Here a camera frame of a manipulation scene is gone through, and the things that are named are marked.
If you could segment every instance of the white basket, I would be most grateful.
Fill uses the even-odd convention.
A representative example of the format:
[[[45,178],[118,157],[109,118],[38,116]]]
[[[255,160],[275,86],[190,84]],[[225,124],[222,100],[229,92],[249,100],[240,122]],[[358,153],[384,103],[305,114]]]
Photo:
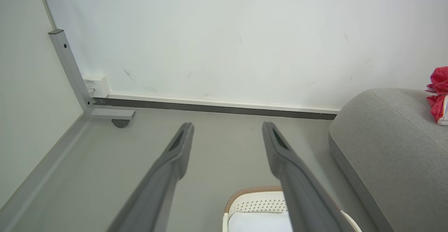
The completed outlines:
[[[284,213],[288,211],[280,186],[246,188],[238,191],[227,202],[223,216],[223,232],[228,231],[229,219],[240,213]],[[356,232],[362,232],[356,222],[341,210]]]

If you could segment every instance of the gray sofa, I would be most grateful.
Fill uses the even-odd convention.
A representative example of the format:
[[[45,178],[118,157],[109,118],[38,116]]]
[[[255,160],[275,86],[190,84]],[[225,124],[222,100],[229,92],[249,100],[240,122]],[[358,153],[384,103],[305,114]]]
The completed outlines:
[[[331,152],[380,231],[448,231],[448,126],[426,97],[367,90],[330,126]]]

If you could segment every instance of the metal frame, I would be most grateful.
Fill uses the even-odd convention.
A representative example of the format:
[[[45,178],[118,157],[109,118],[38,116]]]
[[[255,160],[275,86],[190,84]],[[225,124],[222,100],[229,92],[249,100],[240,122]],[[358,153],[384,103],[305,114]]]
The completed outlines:
[[[53,42],[59,60],[64,67],[70,85],[72,85],[76,98],[81,108],[83,108],[85,117],[132,120],[135,115],[135,111],[133,110],[104,109],[94,105],[94,98],[90,97],[87,87],[84,84],[83,76],[79,71],[64,30],[55,29],[48,34],[50,35],[51,42]]]

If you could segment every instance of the white wall trim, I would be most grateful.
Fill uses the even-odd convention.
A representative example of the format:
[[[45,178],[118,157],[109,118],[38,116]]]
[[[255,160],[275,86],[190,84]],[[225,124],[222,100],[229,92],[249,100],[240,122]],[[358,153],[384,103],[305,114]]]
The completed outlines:
[[[120,94],[114,92],[111,92],[109,96],[107,96],[107,98],[121,99],[121,100],[135,100],[135,101],[155,101],[159,103],[181,103],[181,104],[221,106],[221,107],[233,107],[244,109],[273,110],[273,111],[295,111],[295,112],[324,113],[324,114],[339,113],[339,110],[335,109],[283,106],[274,104],[241,103],[236,101],[214,101],[214,100],[189,99],[189,98],[170,98],[170,97],[147,96],[147,95]]]

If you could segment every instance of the brown woven basket rim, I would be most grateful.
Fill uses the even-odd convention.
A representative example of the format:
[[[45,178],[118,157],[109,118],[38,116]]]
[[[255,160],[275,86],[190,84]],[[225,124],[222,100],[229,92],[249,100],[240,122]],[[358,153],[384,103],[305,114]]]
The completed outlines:
[[[240,191],[236,192],[234,195],[230,197],[229,201],[227,202],[227,205],[225,206],[224,213],[228,213],[232,203],[243,194],[251,194],[253,192],[281,192],[281,191],[283,191],[281,186],[264,186],[264,187],[251,187],[241,189]]]

